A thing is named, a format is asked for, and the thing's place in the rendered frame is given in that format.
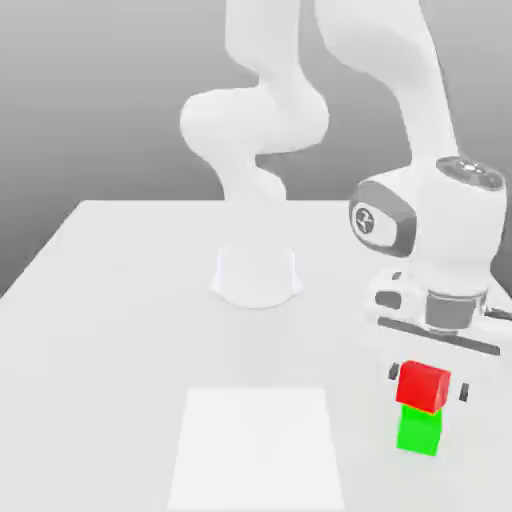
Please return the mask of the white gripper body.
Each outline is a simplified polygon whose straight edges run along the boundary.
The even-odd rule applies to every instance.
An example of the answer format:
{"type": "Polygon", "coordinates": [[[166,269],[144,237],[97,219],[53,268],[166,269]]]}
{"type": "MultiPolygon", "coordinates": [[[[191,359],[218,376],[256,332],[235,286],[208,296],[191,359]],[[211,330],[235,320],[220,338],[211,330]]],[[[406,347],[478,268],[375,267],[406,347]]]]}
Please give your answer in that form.
{"type": "Polygon", "coordinates": [[[393,362],[417,361],[451,372],[454,381],[495,380],[504,372],[499,344],[434,333],[390,315],[370,316],[370,349],[388,373],[393,362]]]}

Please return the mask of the small green cube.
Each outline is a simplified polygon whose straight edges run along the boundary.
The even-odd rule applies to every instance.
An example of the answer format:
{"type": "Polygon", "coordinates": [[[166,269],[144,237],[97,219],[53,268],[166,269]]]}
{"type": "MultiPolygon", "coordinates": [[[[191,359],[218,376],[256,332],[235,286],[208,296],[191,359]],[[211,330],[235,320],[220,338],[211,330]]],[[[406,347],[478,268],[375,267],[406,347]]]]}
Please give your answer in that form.
{"type": "Polygon", "coordinates": [[[396,447],[401,450],[436,456],[442,433],[442,410],[426,412],[401,406],[396,447]]]}

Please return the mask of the small red cube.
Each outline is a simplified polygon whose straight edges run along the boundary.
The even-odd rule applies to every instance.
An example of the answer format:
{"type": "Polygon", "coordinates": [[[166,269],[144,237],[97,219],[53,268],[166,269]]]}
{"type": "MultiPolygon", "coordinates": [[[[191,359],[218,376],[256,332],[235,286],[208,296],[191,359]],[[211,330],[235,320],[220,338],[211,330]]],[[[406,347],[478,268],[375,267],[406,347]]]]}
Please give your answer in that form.
{"type": "Polygon", "coordinates": [[[435,414],[447,401],[451,372],[408,360],[401,365],[395,399],[414,409],[435,414]]]}

